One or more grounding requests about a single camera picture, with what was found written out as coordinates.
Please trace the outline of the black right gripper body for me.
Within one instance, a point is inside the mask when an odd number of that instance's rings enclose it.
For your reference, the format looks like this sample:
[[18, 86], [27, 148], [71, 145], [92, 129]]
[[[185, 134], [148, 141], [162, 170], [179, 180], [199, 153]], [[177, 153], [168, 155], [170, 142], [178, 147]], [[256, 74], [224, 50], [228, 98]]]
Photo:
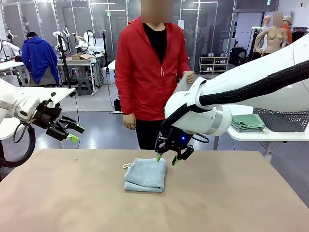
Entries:
[[167, 145], [173, 142], [176, 146], [187, 146], [190, 140], [191, 134], [179, 128], [172, 127], [166, 130], [161, 129], [157, 137], [157, 144], [162, 146], [162, 144]]

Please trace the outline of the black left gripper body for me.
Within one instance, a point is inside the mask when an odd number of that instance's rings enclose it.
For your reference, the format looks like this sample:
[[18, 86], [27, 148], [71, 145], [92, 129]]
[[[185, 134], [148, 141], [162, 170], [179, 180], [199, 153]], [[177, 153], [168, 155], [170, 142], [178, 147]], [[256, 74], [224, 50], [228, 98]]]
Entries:
[[59, 117], [62, 109], [60, 103], [54, 104], [52, 100], [44, 100], [36, 108], [33, 124], [47, 129], [52, 126], [53, 122]]

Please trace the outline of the person's right hand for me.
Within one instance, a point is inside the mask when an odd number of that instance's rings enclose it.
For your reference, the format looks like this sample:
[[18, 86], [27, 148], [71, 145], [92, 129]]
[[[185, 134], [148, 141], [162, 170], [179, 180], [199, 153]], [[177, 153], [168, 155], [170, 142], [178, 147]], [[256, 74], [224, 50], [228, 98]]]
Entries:
[[135, 130], [136, 118], [134, 114], [123, 115], [124, 126], [129, 130]]

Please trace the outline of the person's left hand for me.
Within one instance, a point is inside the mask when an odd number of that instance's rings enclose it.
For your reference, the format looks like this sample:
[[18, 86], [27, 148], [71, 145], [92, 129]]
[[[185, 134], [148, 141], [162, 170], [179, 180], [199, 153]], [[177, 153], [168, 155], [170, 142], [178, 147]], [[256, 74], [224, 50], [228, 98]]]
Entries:
[[193, 84], [196, 80], [194, 71], [184, 71], [183, 78], [187, 81], [189, 85]]

